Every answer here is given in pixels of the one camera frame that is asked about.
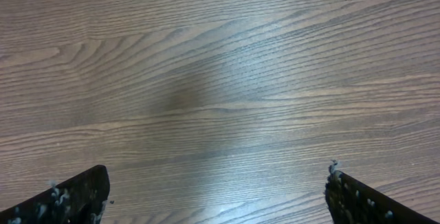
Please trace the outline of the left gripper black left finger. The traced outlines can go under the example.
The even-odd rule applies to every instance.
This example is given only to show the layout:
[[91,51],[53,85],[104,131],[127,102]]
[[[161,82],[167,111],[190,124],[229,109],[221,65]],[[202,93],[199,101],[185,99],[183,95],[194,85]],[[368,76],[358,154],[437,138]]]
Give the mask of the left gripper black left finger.
[[1,223],[100,224],[109,192],[107,168],[97,165],[1,211]]

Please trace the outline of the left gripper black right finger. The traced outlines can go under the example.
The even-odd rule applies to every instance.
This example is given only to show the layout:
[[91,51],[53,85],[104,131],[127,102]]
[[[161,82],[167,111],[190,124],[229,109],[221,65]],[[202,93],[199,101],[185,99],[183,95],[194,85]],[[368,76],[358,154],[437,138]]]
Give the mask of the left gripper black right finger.
[[325,201],[334,224],[439,224],[338,169],[329,166]]

